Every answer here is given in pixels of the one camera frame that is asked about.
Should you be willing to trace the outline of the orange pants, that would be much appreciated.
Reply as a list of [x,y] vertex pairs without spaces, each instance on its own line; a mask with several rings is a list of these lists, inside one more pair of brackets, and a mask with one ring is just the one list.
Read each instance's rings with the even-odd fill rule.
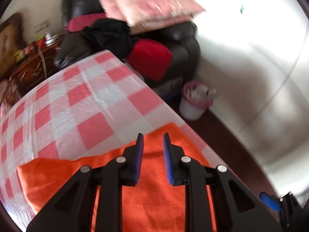
[[[172,144],[183,148],[187,156],[209,166],[201,153],[206,143],[189,127],[170,123],[146,134],[140,180],[134,188],[123,188],[124,231],[184,231],[185,188],[170,185],[166,177],[165,133],[169,134]],[[123,151],[124,148],[120,147],[74,161],[37,158],[18,166],[19,180],[28,204],[38,213],[81,166],[104,166]]]

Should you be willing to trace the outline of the black clothing pile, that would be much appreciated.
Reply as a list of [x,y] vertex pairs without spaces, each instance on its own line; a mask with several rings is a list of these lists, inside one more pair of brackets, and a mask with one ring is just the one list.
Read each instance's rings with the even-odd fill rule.
[[120,60],[130,55],[135,44],[127,23],[114,19],[99,19],[80,35],[92,53],[108,50]]

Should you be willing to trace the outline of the pink checkered plastic sheet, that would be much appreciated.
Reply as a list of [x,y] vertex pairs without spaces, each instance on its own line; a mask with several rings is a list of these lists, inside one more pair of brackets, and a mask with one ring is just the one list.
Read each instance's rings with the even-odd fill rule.
[[43,156],[76,160],[103,154],[174,123],[211,166],[222,159],[111,52],[56,73],[21,98],[1,120],[1,202],[22,231],[34,217],[17,166]]

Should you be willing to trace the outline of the white trash bin pink liner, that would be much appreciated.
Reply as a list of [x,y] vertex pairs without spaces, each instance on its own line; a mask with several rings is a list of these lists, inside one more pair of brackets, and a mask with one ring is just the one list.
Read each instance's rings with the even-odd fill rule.
[[213,105],[216,96],[217,91],[213,87],[200,81],[187,82],[182,89],[180,114],[186,120],[198,120]]

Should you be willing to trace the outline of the folded floral quilt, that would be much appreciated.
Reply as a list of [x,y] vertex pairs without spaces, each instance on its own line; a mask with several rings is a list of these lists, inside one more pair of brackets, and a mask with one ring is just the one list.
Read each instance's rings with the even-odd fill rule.
[[1,118],[21,99],[18,84],[15,79],[1,81]]

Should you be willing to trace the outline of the wooden nightstand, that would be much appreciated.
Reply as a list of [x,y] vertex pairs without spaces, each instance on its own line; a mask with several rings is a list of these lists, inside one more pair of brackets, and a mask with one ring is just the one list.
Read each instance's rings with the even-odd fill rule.
[[22,95],[59,71],[54,65],[54,58],[59,50],[59,43],[44,47],[41,51],[43,57],[36,51],[14,69],[9,78],[17,83]]

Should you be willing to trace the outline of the red folded blanket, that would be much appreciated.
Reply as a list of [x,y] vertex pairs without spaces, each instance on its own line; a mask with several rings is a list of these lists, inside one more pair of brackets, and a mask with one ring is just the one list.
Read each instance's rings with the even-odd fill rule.
[[172,58],[172,53],[163,44],[151,39],[139,39],[127,62],[143,77],[158,82],[163,79]]

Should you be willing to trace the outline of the tufted beige headboard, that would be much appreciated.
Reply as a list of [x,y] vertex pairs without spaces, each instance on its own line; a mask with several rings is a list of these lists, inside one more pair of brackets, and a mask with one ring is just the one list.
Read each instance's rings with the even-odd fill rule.
[[26,48],[23,37],[23,18],[21,13],[15,13],[1,23],[1,78],[17,63],[15,54]]

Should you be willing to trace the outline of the magenta cushion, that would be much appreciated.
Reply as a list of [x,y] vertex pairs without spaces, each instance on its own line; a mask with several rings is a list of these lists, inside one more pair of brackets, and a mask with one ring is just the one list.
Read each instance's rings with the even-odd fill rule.
[[99,19],[106,19],[105,13],[77,16],[68,22],[67,30],[69,32],[80,32],[85,27],[91,27]]

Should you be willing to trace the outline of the pink floral pillow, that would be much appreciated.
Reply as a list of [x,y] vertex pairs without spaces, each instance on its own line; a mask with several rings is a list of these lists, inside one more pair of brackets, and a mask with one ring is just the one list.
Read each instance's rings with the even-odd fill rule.
[[195,16],[205,9],[195,0],[99,0],[107,18],[135,27],[142,23]]

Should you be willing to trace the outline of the wall power outlet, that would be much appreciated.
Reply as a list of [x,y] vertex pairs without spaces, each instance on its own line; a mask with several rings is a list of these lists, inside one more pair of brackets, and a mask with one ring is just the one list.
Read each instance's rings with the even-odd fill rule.
[[45,20],[35,26],[36,33],[41,32],[49,27],[49,21]]

